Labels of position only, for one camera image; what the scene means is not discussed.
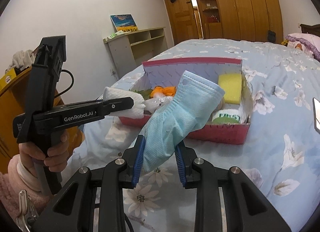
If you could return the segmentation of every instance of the cardboard box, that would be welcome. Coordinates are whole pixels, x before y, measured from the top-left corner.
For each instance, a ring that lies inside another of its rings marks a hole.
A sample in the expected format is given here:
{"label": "cardboard box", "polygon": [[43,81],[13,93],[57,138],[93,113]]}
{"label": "cardboard box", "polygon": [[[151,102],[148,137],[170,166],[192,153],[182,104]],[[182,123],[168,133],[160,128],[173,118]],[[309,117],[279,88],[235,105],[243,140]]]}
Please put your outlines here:
{"label": "cardboard box", "polygon": [[[177,86],[185,70],[193,72],[214,83],[225,73],[242,74],[241,103],[245,114],[243,124],[212,125],[211,118],[200,130],[189,133],[187,138],[212,141],[226,144],[243,144],[248,133],[253,109],[252,92],[242,73],[242,60],[233,58],[173,58],[143,62],[145,74],[133,85],[131,90],[147,90],[155,86]],[[143,119],[120,117],[123,124],[133,127],[143,127],[151,116]]]}
{"label": "cardboard box", "polygon": [[0,79],[0,90],[2,90],[10,81],[12,81],[16,77],[16,72],[14,68],[8,71],[1,79]]}

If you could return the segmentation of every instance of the yellow sponge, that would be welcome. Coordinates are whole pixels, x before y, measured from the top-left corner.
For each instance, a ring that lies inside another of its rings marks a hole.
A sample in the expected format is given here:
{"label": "yellow sponge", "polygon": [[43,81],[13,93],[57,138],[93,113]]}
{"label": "yellow sponge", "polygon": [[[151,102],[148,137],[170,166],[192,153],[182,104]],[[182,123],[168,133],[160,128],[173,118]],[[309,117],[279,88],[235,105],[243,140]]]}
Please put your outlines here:
{"label": "yellow sponge", "polygon": [[241,73],[228,73],[219,76],[218,85],[225,91],[226,103],[240,104],[242,78]]}

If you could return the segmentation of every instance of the wooden headboard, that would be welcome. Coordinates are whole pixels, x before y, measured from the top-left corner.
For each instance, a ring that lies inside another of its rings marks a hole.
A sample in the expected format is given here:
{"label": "wooden headboard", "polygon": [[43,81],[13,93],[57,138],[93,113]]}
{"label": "wooden headboard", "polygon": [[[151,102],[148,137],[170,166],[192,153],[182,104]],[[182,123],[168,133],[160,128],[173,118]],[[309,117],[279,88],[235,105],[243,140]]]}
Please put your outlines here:
{"label": "wooden headboard", "polygon": [[314,25],[314,26],[308,26],[308,25],[301,24],[300,26],[301,26],[302,33],[320,36],[320,24]]}

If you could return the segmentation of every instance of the smartphone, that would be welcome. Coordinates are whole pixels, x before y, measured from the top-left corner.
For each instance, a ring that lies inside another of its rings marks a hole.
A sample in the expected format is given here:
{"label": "smartphone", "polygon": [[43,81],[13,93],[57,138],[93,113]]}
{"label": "smartphone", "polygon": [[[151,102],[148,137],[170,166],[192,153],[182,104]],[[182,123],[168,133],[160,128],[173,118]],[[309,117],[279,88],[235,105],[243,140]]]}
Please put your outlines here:
{"label": "smartphone", "polygon": [[315,130],[320,134],[320,101],[313,98],[313,112],[315,115]]}

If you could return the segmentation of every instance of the blue floral bed sheet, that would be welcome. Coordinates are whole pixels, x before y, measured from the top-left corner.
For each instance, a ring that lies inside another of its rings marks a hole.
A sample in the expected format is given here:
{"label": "blue floral bed sheet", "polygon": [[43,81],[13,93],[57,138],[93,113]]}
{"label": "blue floral bed sheet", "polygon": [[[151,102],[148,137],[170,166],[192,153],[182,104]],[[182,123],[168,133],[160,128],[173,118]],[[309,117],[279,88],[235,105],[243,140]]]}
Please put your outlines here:
{"label": "blue floral bed sheet", "polygon": [[[312,107],[312,98],[320,99],[320,63],[297,49],[225,39],[184,41],[152,60],[199,56],[243,60],[254,112],[244,145],[185,139],[186,146],[216,167],[240,167],[292,231],[299,231],[320,201],[320,134]],[[139,66],[112,87],[128,90],[143,73]],[[139,131],[111,116],[86,124],[86,139],[74,150],[64,177],[120,157]],[[183,189],[174,156],[142,177],[134,190],[124,190],[124,209],[135,231],[191,232],[195,203],[196,190]]]}

